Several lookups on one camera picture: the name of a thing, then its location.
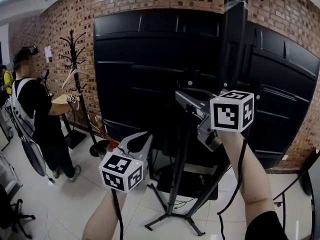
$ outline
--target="white cube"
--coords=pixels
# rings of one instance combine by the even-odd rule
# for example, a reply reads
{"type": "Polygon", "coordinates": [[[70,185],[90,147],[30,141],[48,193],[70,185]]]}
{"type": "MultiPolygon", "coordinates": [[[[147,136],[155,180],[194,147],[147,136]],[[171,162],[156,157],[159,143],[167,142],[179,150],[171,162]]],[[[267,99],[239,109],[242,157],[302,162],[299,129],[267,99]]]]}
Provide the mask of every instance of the white cube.
{"type": "Polygon", "coordinates": [[[142,181],[143,166],[143,161],[107,152],[99,166],[99,171],[103,184],[128,193],[142,181]]]}
{"type": "Polygon", "coordinates": [[[254,120],[255,96],[239,90],[229,91],[210,100],[211,128],[242,132],[254,120]]]}

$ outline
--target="forearm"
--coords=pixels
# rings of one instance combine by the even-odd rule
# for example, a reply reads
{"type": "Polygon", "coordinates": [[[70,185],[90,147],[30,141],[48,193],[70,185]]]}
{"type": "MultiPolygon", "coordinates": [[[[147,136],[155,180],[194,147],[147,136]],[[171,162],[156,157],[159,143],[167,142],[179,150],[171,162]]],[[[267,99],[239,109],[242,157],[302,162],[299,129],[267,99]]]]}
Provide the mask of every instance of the forearm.
{"type": "MultiPolygon", "coordinates": [[[[117,198],[122,210],[127,194],[117,192],[117,198]]],[[[85,225],[82,240],[111,240],[116,230],[118,217],[111,191],[108,191],[98,208],[85,225]]]]}
{"type": "Polygon", "coordinates": [[[51,109],[48,113],[49,116],[60,116],[64,113],[67,113],[72,110],[72,107],[66,103],[66,104],[56,104],[52,103],[51,109]]]}
{"type": "MultiPolygon", "coordinates": [[[[217,133],[238,178],[238,162],[244,138],[238,132],[217,131],[217,133]]],[[[272,200],[267,174],[248,145],[245,149],[241,170],[242,184],[240,191],[246,205],[266,199],[272,200]]]]}

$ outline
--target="office chair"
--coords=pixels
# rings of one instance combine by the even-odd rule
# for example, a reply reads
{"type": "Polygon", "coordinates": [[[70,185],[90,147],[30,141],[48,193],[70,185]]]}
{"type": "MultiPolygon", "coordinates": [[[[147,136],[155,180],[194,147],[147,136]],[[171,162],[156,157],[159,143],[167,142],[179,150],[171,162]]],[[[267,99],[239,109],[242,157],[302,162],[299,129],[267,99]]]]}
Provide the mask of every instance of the office chair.
{"type": "Polygon", "coordinates": [[[35,220],[34,215],[23,215],[19,214],[19,204],[22,204],[23,201],[18,199],[16,203],[10,204],[10,197],[7,194],[5,188],[0,184],[0,228],[7,229],[11,226],[13,232],[18,233],[16,225],[19,226],[24,236],[28,239],[32,239],[31,235],[27,234],[22,227],[20,222],[21,219],[31,218],[35,220]]]}

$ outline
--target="brick wall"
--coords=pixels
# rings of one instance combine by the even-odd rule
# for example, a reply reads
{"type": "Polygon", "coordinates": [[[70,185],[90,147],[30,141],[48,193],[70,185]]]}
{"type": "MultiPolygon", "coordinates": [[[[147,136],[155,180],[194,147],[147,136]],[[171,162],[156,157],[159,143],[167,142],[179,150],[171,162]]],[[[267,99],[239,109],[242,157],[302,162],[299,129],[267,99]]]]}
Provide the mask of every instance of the brick wall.
{"type": "MultiPolygon", "coordinates": [[[[100,114],[95,80],[93,59],[93,23],[94,18],[127,10],[146,8],[184,8],[207,10],[222,13],[220,7],[224,0],[59,0],[39,16],[13,22],[9,26],[10,55],[21,46],[36,45],[39,54],[35,56],[35,75],[41,70],[50,69],[48,88],[58,97],[62,93],[71,93],[68,88],[61,90],[61,85],[68,76],[65,68],[68,61],[58,54],[68,55],[69,48],[60,37],[66,37],[71,29],[79,36],[86,34],[78,41],[77,49],[85,47],[83,57],[86,62],[78,68],[89,75],[80,78],[84,88],[83,97],[91,121],[100,114]],[[52,62],[46,63],[44,47],[50,45],[52,62]]],[[[320,10],[310,1],[305,0],[249,0],[249,21],[261,24],[299,43],[316,56],[320,57],[320,10]]],[[[299,133],[289,148],[286,161],[278,168],[298,169],[313,147],[320,148],[320,93],[319,81],[316,86],[310,109],[299,133]]],[[[83,115],[77,114],[77,123],[83,126],[83,115]]]]}

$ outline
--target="black panel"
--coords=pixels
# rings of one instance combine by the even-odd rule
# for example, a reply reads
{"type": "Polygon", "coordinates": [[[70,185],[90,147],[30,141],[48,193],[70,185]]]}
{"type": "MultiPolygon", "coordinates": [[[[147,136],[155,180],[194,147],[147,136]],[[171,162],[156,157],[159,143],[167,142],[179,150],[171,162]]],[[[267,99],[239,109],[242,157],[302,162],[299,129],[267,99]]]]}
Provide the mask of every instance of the black panel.
{"type": "MultiPolygon", "coordinates": [[[[97,91],[112,138],[120,141],[150,131],[158,148],[168,151],[162,145],[164,138],[174,142],[176,136],[175,90],[189,87],[189,81],[192,88],[216,90],[222,21],[222,14],[183,9],[136,10],[95,19],[97,91]]],[[[296,136],[319,65],[316,56],[287,37],[247,23],[237,89],[255,92],[246,89],[252,82],[264,86],[248,142],[265,168],[281,160],[296,136]]],[[[197,140],[192,146],[204,147],[197,140]]]]}

